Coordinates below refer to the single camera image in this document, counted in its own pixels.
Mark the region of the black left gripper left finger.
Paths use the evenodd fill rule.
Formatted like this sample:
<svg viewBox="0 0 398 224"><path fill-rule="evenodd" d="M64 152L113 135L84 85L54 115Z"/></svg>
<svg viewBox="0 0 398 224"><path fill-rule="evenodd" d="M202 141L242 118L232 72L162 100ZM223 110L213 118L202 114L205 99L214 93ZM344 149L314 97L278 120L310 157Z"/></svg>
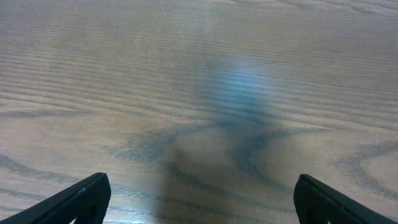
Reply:
<svg viewBox="0 0 398 224"><path fill-rule="evenodd" d="M110 198L108 176L98 172L1 224L102 224Z"/></svg>

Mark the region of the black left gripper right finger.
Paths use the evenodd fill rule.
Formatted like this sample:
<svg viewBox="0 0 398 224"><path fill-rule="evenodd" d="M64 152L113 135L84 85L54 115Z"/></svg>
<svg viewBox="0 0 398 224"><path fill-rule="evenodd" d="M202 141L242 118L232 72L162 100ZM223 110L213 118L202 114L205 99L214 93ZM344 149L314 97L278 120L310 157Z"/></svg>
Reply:
<svg viewBox="0 0 398 224"><path fill-rule="evenodd" d="M308 174L294 188L300 224L397 224Z"/></svg>

